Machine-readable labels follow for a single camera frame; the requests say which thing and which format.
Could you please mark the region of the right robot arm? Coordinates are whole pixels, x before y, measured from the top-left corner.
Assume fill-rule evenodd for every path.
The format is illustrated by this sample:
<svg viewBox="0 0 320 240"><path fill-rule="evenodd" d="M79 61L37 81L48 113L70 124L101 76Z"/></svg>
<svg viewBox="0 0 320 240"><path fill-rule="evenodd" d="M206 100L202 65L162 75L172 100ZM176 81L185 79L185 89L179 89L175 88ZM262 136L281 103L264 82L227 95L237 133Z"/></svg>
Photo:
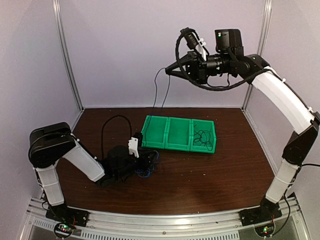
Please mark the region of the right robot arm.
<svg viewBox="0 0 320 240"><path fill-rule="evenodd" d="M282 163L269 189L256 207L256 216L266 221L279 209L279 201L318 137L320 114L281 78L258 54L244 54L239 29L215 30L216 54L189 27L180 30L175 43L175 63L165 68L169 76L185 79L211 92L223 92L248 84L263 93L287 118L293 133L282 153Z"/></svg>

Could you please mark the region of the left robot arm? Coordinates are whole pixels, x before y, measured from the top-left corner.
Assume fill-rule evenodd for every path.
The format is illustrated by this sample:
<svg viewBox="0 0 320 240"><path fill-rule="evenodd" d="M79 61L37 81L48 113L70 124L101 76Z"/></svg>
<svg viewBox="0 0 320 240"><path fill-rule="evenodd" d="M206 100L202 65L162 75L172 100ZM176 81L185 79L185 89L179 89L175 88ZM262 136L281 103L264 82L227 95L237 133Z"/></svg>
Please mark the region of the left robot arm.
<svg viewBox="0 0 320 240"><path fill-rule="evenodd" d="M125 181L134 173L152 171L159 153L142 148L143 135L137 132L127 146L118 145L108 151L106 158L98 159L72 133L66 122L44 126L29 135L28 159L36 172L52 213L61 222L72 218L65 206L65 198L56 167L65 159L100 187Z"/></svg>

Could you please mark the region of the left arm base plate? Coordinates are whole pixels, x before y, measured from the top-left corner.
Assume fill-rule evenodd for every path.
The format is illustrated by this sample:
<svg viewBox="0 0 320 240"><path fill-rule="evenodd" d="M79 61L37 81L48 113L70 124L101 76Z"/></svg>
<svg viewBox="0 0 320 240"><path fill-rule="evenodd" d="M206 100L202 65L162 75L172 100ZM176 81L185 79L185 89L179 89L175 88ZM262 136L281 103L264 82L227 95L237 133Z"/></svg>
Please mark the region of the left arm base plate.
<svg viewBox="0 0 320 240"><path fill-rule="evenodd" d="M77 227L86 227L89 212L65 206L49 206L45 217L56 221L53 233L60 239L66 239L74 234Z"/></svg>

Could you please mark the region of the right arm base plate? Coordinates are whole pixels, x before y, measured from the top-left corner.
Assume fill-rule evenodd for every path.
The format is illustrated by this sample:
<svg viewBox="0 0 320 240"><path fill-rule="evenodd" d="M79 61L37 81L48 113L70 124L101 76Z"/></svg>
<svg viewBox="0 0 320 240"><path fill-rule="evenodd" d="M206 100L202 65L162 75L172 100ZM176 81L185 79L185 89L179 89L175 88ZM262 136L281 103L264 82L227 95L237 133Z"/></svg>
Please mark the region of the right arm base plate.
<svg viewBox="0 0 320 240"><path fill-rule="evenodd" d="M261 238L270 238L274 234L275 219L282 215L279 208L270 211L262 206L246 208L239 212L242 226L254 226L255 233Z"/></svg>

